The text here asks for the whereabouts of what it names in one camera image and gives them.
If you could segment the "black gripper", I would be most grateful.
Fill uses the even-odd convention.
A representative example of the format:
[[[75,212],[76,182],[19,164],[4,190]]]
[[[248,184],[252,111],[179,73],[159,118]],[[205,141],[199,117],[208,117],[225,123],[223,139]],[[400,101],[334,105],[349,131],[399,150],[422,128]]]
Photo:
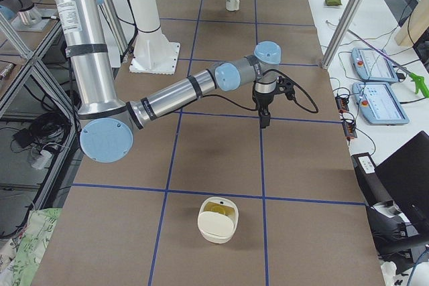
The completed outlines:
[[[273,102],[274,96],[274,92],[261,93],[256,90],[252,91],[252,99],[259,113],[259,127],[261,129],[265,129],[270,125],[271,113],[269,111],[269,105]]]

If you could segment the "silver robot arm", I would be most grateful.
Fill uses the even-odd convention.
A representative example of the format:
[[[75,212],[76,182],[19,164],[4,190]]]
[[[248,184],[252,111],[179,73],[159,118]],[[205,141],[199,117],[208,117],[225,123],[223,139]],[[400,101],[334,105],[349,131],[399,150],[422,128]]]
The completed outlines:
[[[274,68],[282,52],[264,41],[244,58],[221,62],[139,101],[123,102],[115,91],[98,0],[55,0],[82,105],[78,116],[80,146],[91,159],[111,163],[125,157],[133,132],[219,88],[223,91],[254,83],[257,94],[275,88]]]

